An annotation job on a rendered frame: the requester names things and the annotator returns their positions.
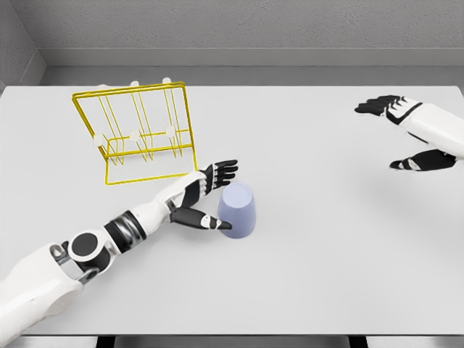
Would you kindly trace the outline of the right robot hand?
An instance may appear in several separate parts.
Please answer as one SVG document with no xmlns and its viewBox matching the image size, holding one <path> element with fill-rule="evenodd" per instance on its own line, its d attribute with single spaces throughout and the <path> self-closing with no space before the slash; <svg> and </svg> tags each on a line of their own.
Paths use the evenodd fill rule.
<svg viewBox="0 0 464 348">
<path fill-rule="evenodd" d="M 435 104 L 405 96 L 385 95 L 358 104 L 355 112 L 384 117 L 404 128 L 414 138 L 435 146 L 434 149 L 391 162 L 391 169 L 418 172 L 443 170 L 464 160 L 464 119 Z"/>
</svg>

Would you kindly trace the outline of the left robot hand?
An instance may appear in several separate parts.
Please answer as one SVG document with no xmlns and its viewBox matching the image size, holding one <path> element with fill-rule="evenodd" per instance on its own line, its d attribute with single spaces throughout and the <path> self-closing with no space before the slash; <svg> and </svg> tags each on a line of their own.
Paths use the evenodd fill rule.
<svg viewBox="0 0 464 348">
<path fill-rule="evenodd" d="M 155 199 L 167 206 L 171 223 L 202 230 L 230 230 L 229 222 L 221 221 L 193 206 L 211 191 L 227 186 L 238 170 L 236 159 L 216 162 L 203 170 L 191 172 L 163 189 Z"/>
</svg>

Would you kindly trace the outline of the lavender plastic cup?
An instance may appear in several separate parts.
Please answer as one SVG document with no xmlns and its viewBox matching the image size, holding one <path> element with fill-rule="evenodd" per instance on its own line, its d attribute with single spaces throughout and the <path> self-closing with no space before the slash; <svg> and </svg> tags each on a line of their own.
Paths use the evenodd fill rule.
<svg viewBox="0 0 464 348">
<path fill-rule="evenodd" d="M 220 220 L 229 222 L 232 229 L 221 232 L 232 239 L 247 237 L 256 225 L 256 208 L 252 190 L 244 183 L 231 183 L 226 186 L 218 206 Z"/>
</svg>

